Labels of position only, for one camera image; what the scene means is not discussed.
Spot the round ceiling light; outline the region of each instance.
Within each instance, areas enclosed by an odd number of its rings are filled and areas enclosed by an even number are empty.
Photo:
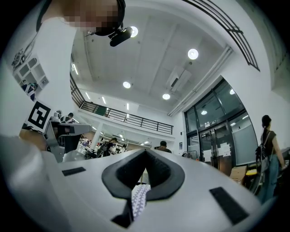
[[[131,84],[130,84],[129,82],[124,82],[124,83],[123,83],[123,86],[124,86],[126,89],[130,89]]]
[[[135,37],[138,34],[138,29],[134,26],[131,27],[132,28],[132,35],[131,38]]]
[[[168,100],[170,99],[170,95],[168,93],[163,94],[163,99]]]
[[[198,57],[198,51],[196,49],[190,49],[188,51],[188,57],[191,59],[191,60],[195,60],[197,57]]]

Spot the railing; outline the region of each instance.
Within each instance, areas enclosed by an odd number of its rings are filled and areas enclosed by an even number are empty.
[[[172,135],[173,126],[85,101],[81,109],[117,121]]]
[[[195,6],[196,8],[200,9],[208,16],[213,18],[218,24],[220,24],[231,36],[231,38],[235,41],[240,51],[242,52],[243,56],[245,57],[247,64],[253,66],[258,71],[260,71],[254,53],[248,41],[246,40],[244,33],[221,8],[219,8],[210,0],[182,0],[182,1],[187,2]]]
[[[76,103],[76,105],[80,108],[82,104],[85,102],[84,97],[82,96],[80,90],[78,89],[73,77],[70,74],[70,84],[71,84],[71,95],[73,101]]]

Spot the column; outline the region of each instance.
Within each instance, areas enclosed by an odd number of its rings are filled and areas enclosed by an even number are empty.
[[[99,142],[99,137],[101,135],[102,128],[103,128],[103,123],[101,122],[97,128],[94,138],[92,139],[92,144],[91,144],[92,149],[95,149],[97,143]]]

